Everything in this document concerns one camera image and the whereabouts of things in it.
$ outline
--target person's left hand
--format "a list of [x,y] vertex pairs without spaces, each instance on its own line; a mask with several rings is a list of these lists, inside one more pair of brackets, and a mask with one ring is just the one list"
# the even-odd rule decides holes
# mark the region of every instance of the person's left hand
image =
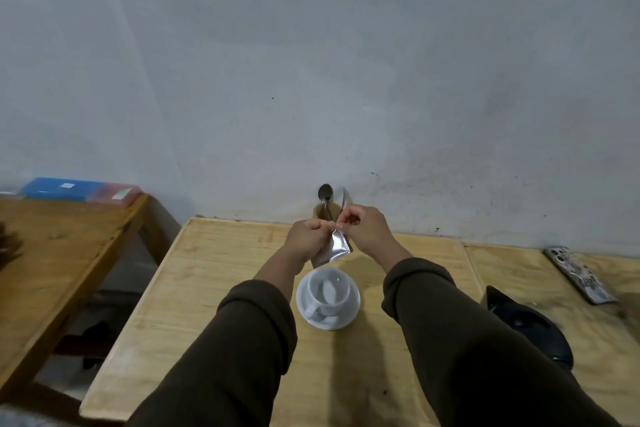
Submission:
[[333,221],[312,220],[296,221],[287,235],[282,248],[304,265],[320,251],[335,229]]

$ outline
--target phone case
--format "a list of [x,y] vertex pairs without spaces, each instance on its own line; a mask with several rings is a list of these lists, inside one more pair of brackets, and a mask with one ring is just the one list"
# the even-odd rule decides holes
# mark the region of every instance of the phone case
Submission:
[[566,246],[545,248],[544,252],[590,303],[598,305],[618,302]]

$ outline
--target spoon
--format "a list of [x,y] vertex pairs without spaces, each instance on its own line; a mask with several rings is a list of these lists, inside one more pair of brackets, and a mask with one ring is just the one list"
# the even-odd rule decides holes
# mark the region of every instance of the spoon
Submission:
[[332,197],[333,197],[333,188],[331,187],[331,185],[323,184],[322,186],[320,186],[320,189],[318,189],[318,199],[322,201],[324,215],[329,217],[329,221],[333,221],[333,218],[331,216],[331,212],[329,211],[329,206],[328,206],[329,201],[331,201]]

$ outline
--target label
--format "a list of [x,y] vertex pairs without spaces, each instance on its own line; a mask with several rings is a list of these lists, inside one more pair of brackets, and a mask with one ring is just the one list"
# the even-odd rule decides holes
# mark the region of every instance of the label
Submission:
[[129,191],[133,189],[132,187],[128,187],[126,189],[120,189],[116,194],[114,194],[111,199],[124,199],[125,196],[127,196],[127,194],[129,194]]

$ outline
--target sleeve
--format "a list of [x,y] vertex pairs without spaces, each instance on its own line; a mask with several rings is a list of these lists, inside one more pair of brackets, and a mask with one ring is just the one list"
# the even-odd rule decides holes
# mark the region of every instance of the sleeve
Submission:
[[424,259],[396,264],[382,307],[404,333],[442,427],[619,425],[567,375]]
[[297,340],[291,307],[276,286],[243,282],[127,425],[269,425]]

